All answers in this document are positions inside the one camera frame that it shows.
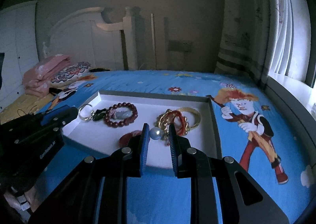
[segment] white headboard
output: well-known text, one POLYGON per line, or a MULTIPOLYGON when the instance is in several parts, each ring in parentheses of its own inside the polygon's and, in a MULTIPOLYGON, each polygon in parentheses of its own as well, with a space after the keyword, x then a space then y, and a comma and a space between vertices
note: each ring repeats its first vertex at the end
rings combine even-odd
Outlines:
POLYGON ((135 21, 130 7, 125 8, 123 21, 114 24, 104 22, 103 9, 81 9, 58 21, 48 34, 49 47, 43 43, 44 54, 68 54, 73 62, 88 61, 92 67, 137 70, 135 21), (122 41, 121 31, 124 31, 125 41, 122 41))

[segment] white wardrobe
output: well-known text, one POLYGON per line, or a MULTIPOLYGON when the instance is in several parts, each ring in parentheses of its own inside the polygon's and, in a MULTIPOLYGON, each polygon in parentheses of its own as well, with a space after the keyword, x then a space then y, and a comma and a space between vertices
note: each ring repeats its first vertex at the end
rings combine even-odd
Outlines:
POLYGON ((35 42, 36 1, 0 11, 0 52, 4 52, 0 112, 24 93, 22 77, 38 63, 35 42))

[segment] tray rim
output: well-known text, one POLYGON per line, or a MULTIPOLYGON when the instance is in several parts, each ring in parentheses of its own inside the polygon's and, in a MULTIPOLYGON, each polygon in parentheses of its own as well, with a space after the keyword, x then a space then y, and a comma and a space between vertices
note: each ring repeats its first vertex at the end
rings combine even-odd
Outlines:
POLYGON ((95 99, 99 95, 113 95, 113 96, 128 96, 135 98, 152 98, 152 99, 166 99, 166 100, 175 100, 175 101, 192 101, 192 102, 202 102, 208 103, 210 111, 211 111, 211 122, 213 125, 215 146, 216 146, 216 157, 218 159, 222 159, 222 146, 221 139, 219 136, 218 126, 216 122, 216 117, 212 105, 212 100, 208 97, 200 97, 200 96, 188 96, 188 95, 167 95, 167 94, 158 94, 158 93, 145 93, 145 92, 130 92, 130 91, 115 91, 115 90, 98 90, 91 97, 85 100, 79 107, 82 107, 85 104, 88 104, 93 99, 95 99))

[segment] jewelry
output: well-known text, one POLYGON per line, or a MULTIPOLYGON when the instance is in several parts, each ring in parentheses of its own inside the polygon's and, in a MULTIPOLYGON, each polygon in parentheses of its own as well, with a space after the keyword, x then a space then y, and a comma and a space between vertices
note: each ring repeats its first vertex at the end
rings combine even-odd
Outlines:
POLYGON ((117 105, 110 106, 109 109, 105 111, 105 116, 103 117, 103 121, 107 126, 117 128, 117 127, 128 126, 130 123, 133 123, 137 117, 138 117, 138 113, 137 113, 136 107, 131 103, 124 102, 124 103, 118 103, 117 105), (125 118, 123 121, 112 122, 110 119, 112 119, 112 117, 115 117, 115 115, 113 115, 113 110, 116 110, 121 107, 129 108, 132 111, 132 116, 125 118))
MULTIPOLYGON (((101 119, 104 118, 104 116, 106 115, 106 108, 103 108, 103 109, 97 109, 96 111, 93 110, 93 106, 90 105, 90 104, 84 104, 82 105, 80 108, 79 108, 79 111, 78 111, 78 116, 81 120, 83 121, 90 121, 91 119, 93 121, 99 121, 101 119), (87 117, 83 117, 80 113, 82 111, 82 109, 85 107, 85 106, 90 106, 92 108, 92 111, 91 113, 89 114, 89 116, 87 117)), ((133 115, 133 112, 128 110, 128 111, 116 111, 116 109, 111 109, 111 111, 109 111, 109 117, 111 119, 118 119, 118 120, 124 120, 128 117, 131 117, 133 115)))
POLYGON ((181 112, 177 110, 172 111, 171 109, 167 109, 167 111, 159 117, 159 121, 157 123, 158 128, 164 131, 165 140, 168 137, 168 126, 171 123, 174 123, 176 117, 178 117, 181 122, 181 128, 176 131, 177 135, 183 136, 187 133, 186 129, 189 126, 187 118, 182 116, 181 112))
POLYGON ((83 120, 83 121, 90 121, 91 118, 93 118, 93 116, 94 116, 94 110, 93 110, 93 106, 92 106, 92 105, 90 105, 90 104, 84 104, 84 105, 82 105, 82 106, 79 108, 78 117, 79 117, 81 120, 83 120), (90 106, 90 107, 92 108, 91 114, 90 114, 88 117, 83 117, 83 116, 81 116, 81 114, 80 114, 81 111, 82 111, 82 109, 83 109, 85 106, 90 106))
POLYGON ((153 140, 159 140, 163 136, 163 131, 161 128, 154 127, 149 131, 149 137, 153 140))
POLYGON ((142 134, 141 130, 135 130, 135 131, 132 131, 130 133, 127 133, 127 134, 123 135, 118 141, 118 144, 119 144, 120 148, 127 147, 128 142, 130 141, 130 139, 132 137, 135 137, 135 136, 138 136, 138 135, 141 135, 141 134, 142 134))
POLYGON ((200 124, 200 122, 201 122, 201 115, 200 115, 200 113, 199 113, 197 110, 195 110, 194 108, 191 108, 191 107, 181 107, 181 108, 178 108, 177 111, 179 111, 179 112, 188 112, 188 113, 191 113, 191 114, 194 115, 195 123, 194 123, 194 125, 192 125, 192 126, 189 126, 189 125, 188 125, 188 126, 185 128, 185 130, 186 130, 187 133, 188 133, 190 130, 192 130, 192 129, 198 127, 198 125, 200 124))

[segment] cartoon boy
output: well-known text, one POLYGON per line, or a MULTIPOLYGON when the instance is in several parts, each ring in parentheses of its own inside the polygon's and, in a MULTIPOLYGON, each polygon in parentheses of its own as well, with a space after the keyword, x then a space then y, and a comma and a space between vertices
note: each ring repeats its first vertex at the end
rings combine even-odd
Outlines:
POLYGON ((214 101, 222 106, 222 118, 228 122, 237 122, 238 126, 248 134, 248 143, 239 164, 248 171, 251 154, 256 147, 260 147, 270 161, 278 183, 280 185, 287 183, 289 180, 288 176, 284 173, 280 164, 281 159, 276 154, 271 141, 274 135, 271 126, 268 120, 255 111, 253 107, 253 102, 258 101, 258 97, 250 93, 244 93, 236 88, 222 88, 214 98, 214 101), (223 105, 228 102, 231 102, 240 114, 233 114, 229 106, 223 105))

